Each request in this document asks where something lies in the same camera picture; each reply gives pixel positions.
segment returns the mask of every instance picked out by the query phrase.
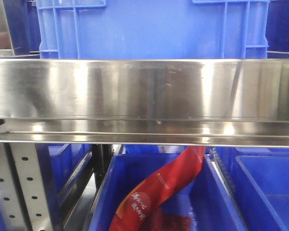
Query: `stainless steel rail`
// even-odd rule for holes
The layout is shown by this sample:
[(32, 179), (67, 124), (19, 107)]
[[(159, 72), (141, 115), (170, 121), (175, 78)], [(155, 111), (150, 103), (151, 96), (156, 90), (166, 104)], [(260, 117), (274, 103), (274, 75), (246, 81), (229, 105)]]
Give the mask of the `stainless steel rail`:
[(0, 59), (0, 141), (289, 146), (289, 59)]

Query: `red packaging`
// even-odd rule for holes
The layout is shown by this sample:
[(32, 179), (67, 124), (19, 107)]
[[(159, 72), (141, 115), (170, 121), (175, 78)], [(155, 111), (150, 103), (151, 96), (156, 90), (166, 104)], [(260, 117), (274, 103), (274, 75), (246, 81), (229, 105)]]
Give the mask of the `red packaging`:
[(188, 147), (137, 185), (119, 205), (109, 231), (138, 231), (157, 207), (194, 180), (202, 168), (204, 151), (205, 147)]
[(189, 231), (190, 227), (190, 217), (164, 214), (159, 206), (143, 222), (139, 231)]

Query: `perforated metal post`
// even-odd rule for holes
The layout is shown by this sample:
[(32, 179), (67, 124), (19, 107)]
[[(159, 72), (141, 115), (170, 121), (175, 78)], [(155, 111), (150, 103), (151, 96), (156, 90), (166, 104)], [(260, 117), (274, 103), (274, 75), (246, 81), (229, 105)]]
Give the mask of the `perforated metal post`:
[(0, 143), (0, 211), (8, 231), (31, 231), (10, 147)]
[(46, 144), (11, 143), (34, 231), (62, 231), (53, 170)]

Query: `stainless steel shelf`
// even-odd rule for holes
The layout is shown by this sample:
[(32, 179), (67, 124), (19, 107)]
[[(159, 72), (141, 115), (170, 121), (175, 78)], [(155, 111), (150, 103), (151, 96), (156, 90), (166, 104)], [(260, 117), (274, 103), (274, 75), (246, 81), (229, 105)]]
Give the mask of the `stainless steel shelf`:
[(289, 147), (289, 59), (0, 59), (0, 142)]

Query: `red snack package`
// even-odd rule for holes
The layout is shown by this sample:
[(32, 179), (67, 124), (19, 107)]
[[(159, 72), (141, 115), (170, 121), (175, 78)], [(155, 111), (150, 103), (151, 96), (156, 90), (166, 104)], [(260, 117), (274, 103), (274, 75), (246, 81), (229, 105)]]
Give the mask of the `red snack package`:
[(158, 206), (194, 180), (202, 168), (204, 150), (188, 147), (137, 185), (119, 205), (109, 231), (138, 231)]
[(189, 231), (190, 227), (190, 217), (163, 214), (162, 207), (159, 206), (143, 222), (139, 231)]

